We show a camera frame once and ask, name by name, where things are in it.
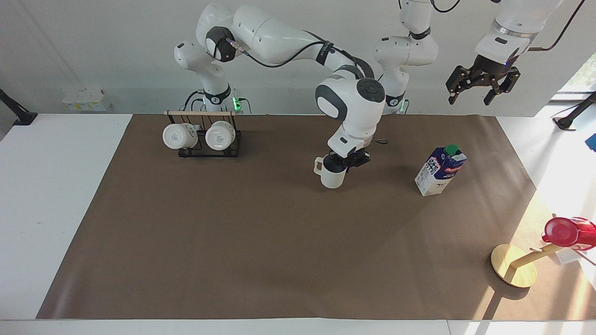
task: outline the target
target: mug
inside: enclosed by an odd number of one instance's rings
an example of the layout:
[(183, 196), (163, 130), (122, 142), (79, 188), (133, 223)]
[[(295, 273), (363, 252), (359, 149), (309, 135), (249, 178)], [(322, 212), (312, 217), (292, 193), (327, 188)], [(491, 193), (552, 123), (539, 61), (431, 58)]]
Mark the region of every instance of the mug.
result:
[(236, 139), (236, 130), (229, 122), (213, 122), (205, 134), (207, 145), (213, 150), (225, 150)]
[(343, 183), (343, 177), (346, 175), (346, 170), (344, 169), (341, 172), (331, 172), (325, 167), (324, 160), (324, 157), (315, 158), (315, 173), (321, 176), (321, 183), (324, 187), (338, 188)]
[(177, 150), (197, 145), (198, 135), (190, 123), (173, 123), (163, 130), (162, 139), (168, 148)]
[(582, 256), (573, 251), (571, 248), (563, 248), (555, 252), (555, 254), (557, 255), (559, 265), (571, 263), (582, 258)]

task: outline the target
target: milk carton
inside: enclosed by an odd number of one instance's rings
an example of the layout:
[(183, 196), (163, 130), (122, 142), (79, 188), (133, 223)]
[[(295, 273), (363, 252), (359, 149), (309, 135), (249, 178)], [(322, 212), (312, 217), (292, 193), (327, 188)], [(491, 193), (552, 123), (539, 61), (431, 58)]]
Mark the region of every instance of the milk carton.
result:
[(420, 193), (423, 196), (441, 193), (466, 159), (467, 157), (454, 144), (434, 149), (414, 179)]

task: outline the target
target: green bottle cap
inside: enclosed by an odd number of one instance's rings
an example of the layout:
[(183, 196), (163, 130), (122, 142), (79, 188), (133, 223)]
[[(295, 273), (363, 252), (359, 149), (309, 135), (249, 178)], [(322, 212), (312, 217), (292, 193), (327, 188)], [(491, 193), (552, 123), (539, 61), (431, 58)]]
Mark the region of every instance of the green bottle cap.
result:
[(460, 148), (455, 144), (449, 144), (445, 147), (445, 153), (449, 156), (453, 156)]

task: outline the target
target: blue object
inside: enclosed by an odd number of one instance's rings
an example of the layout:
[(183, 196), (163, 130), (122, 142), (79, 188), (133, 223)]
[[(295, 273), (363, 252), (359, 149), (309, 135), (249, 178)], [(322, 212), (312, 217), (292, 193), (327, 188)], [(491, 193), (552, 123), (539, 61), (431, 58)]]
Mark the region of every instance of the blue object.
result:
[(586, 144), (588, 145), (588, 148), (596, 151), (596, 134), (593, 134), (592, 137), (588, 138)]

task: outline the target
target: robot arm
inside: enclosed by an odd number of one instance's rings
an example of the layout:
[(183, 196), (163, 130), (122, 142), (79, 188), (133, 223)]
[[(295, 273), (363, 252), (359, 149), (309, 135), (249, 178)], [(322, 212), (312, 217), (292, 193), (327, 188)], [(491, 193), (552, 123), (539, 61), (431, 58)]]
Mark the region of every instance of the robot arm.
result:
[(501, 3), (489, 32), (476, 46), (478, 56), (471, 68), (455, 68), (447, 80), (449, 103), (474, 86), (490, 86), (484, 99), (489, 105), (501, 93), (509, 93), (520, 76), (513, 63), (526, 52), (548, 17), (563, 0), (492, 0)]
[(405, 1), (399, 19), (409, 36), (383, 38), (375, 46), (375, 59), (384, 70), (380, 82), (387, 95), (386, 108), (392, 112), (398, 109), (409, 81), (401, 67), (428, 65), (437, 58), (439, 47), (430, 34), (432, 12), (430, 0)]
[(213, 59), (196, 41), (184, 41), (174, 48), (176, 62), (187, 70), (198, 74), (203, 84), (207, 111), (228, 111), (234, 109), (231, 88), (224, 70), (211, 62)]
[[(222, 4), (210, 4), (201, 14), (197, 39), (221, 62), (248, 50), (278, 67), (290, 60), (310, 59), (334, 72), (315, 91), (319, 109), (343, 123), (327, 144), (345, 163), (361, 155), (372, 140), (383, 113), (384, 90), (364, 78), (357, 58), (314, 34), (294, 29), (254, 5), (242, 5), (234, 15)], [(362, 69), (368, 72), (369, 67)]]

